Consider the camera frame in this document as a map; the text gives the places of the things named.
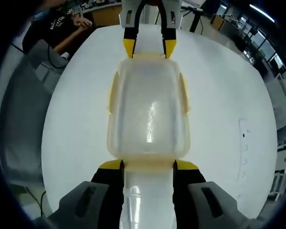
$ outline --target desk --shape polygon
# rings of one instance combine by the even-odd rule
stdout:
[[[160,26],[140,24],[135,53],[163,52]],[[108,92],[127,57],[121,26],[97,29],[69,62],[53,93],[42,136],[42,171],[52,210],[98,166],[113,160],[107,150]],[[276,165],[276,122],[258,71],[226,47],[177,31],[171,59],[187,80],[191,147],[182,158],[199,166],[255,218],[262,209]],[[251,126],[253,152],[240,190],[239,119]]]

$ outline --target hand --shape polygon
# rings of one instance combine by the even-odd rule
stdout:
[[[82,26],[82,27],[91,27],[92,26],[92,22],[86,18],[83,17],[74,17],[73,18],[73,23],[75,26]]]

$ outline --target floor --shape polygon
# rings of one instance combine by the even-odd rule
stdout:
[[[183,30],[189,30],[192,24],[192,21],[194,19],[194,15],[192,13],[185,16],[182,20],[182,29]],[[237,49],[233,41],[231,41],[229,38],[225,37],[221,33],[219,33],[217,30],[215,30],[211,24],[210,20],[206,17],[201,17],[202,24],[204,27],[202,36],[211,39],[213,41],[216,41],[223,46],[227,47],[228,49],[234,51],[235,53],[242,56],[242,53]],[[196,32],[200,34],[202,31],[201,23],[198,24]],[[35,198],[40,202],[41,201],[41,195],[45,191],[44,188],[40,187],[30,187],[30,190],[32,194],[35,196]],[[14,191],[15,196],[19,200],[20,204],[22,205],[24,211],[29,215],[31,219],[35,219],[41,215],[41,210],[39,205],[37,204],[36,200],[25,190],[17,187]],[[42,202],[42,208],[45,216],[48,216],[52,213],[51,207],[48,203],[47,196],[45,194]]]

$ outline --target translucent plastic container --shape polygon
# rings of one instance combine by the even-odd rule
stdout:
[[[190,147],[187,104],[175,62],[158,56],[122,61],[110,95],[109,152],[156,164],[184,156]]]

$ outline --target ceiling light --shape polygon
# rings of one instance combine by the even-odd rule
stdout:
[[[251,4],[250,4],[250,7],[253,8],[253,9],[255,9],[257,12],[263,14],[263,15],[264,15],[265,17],[267,17],[270,21],[275,22],[275,20],[274,20],[272,17],[270,17],[268,14],[266,14],[264,11],[262,11],[262,10],[259,9],[258,7],[254,6],[254,5],[251,5]]]

